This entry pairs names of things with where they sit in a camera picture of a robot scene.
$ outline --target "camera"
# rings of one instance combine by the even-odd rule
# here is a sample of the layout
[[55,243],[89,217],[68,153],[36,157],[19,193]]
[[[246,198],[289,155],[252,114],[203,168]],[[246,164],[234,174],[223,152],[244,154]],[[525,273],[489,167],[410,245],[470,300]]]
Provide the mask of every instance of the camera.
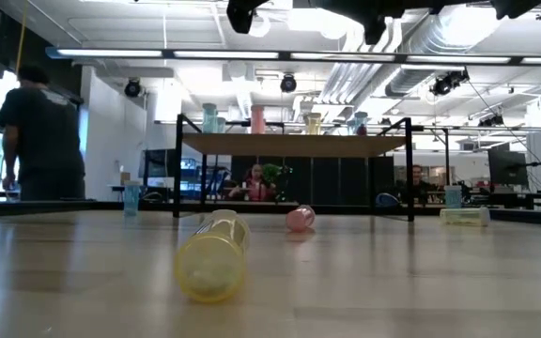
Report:
[[281,81],[282,92],[293,93],[297,87],[298,83],[296,82],[296,78],[294,78],[293,74],[283,75],[283,80]]
[[470,79],[466,69],[463,71],[450,71],[446,76],[437,78],[436,83],[431,86],[429,91],[435,96],[448,95],[453,89],[460,87],[460,84]]
[[139,78],[129,79],[129,83],[124,88],[124,94],[128,98],[138,98],[143,94],[143,87],[140,85]]

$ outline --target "computer screen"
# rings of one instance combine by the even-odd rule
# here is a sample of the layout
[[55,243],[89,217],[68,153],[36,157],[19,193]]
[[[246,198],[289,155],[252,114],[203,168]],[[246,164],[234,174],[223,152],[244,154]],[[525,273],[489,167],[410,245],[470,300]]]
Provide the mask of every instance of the computer screen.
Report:
[[490,149],[489,160],[490,181],[493,184],[528,186],[525,154],[515,151]]
[[146,152],[149,155],[149,177],[159,178],[175,176],[175,149],[155,149],[144,150],[141,152],[139,177],[143,177],[146,170]]

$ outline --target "blue plastic cup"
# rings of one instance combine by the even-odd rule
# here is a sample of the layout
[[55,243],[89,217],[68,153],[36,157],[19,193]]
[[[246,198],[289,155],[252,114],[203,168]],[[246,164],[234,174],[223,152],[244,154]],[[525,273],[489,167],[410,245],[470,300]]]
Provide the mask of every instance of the blue plastic cup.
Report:
[[462,208],[462,187],[461,186],[446,186],[446,207],[447,208]]
[[202,131],[204,133],[214,133],[217,130],[218,111],[216,110],[216,104],[204,103],[204,123],[202,125]]
[[124,200],[124,215],[136,216],[139,210],[139,195],[141,193],[141,182],[125,181],[122,199]]

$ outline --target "table surface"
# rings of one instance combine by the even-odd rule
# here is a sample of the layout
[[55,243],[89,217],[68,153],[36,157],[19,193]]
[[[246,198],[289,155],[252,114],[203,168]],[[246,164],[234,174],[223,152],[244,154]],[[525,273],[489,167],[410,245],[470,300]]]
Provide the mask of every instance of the table surface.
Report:
[[0,337],[541,337],[541,226],[285,215],[252,229],[235,298],[196,304],[173,257],[202,220],[121,212],[0,218]]
[[318,158],[370,158],[403,146],[402,136],[183,134],[202,154]]

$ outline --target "yellow plastic cup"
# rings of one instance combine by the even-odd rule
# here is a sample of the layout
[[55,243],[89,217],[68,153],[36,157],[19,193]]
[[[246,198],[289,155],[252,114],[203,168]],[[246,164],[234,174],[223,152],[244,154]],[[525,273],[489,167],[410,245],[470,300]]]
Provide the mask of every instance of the yellow plastic cup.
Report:
[[212,212],[175,256],[180,289],[206,303],[232,297],[243,284],[249,244],[250,228],[237,212]]

